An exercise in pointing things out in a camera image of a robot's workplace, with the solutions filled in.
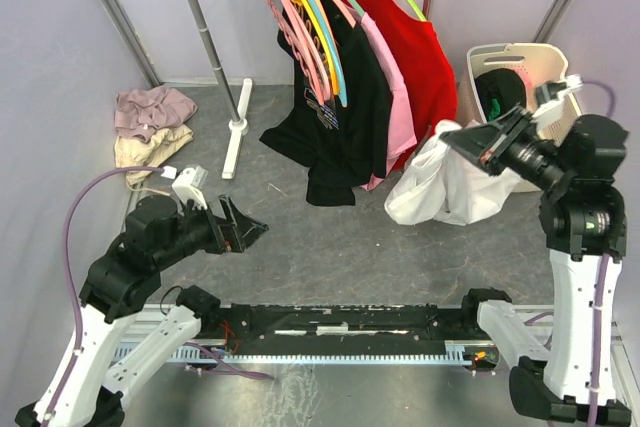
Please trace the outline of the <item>white t shirt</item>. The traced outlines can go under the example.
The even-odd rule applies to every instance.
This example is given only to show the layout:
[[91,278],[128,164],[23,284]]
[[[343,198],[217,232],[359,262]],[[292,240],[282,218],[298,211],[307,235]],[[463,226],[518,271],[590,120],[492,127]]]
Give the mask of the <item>white t shirt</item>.
[[461,126],[443,120],[405,167],[384,202],[389,217],[400,225],[429,220],[466,226],[496,215],[520,182],[510,169],[490,176],[439,139]]

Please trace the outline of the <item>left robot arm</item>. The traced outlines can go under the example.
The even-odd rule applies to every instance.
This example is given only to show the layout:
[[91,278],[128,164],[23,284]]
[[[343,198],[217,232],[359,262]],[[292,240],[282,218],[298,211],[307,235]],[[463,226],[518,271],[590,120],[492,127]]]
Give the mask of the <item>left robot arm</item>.
[[243,253],[269,230],[219,198],[207,204],[152,195],[138,202],[106,253],[94,261],[75,300],[74,331],[42,397],[16,414],[19,426],[119,426],[128,402],[179,347],[221,325],[220,300],[197,286],[184,289],[161,325],[119,364],[111,360],[161,274],[191,255]]

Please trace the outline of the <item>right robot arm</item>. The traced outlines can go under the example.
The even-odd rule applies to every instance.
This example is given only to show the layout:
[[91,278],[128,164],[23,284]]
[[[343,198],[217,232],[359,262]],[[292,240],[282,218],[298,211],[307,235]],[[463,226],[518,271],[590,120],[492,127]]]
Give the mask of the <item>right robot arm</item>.
[[627,131],[594,114],[578,117],[560,144],[537,133],[537,118],[516,107],[483,125],[445,132],[441,140],[489,175],[512,171],[541,192],[539,220],[554,281],[549,344],[488,290],[458,315],[467,336],[488,335],[509,366],[515,411],[547,422],[628,426],[631,410],[611,373],[613,297],[626,253],[627,219],[615,175]]

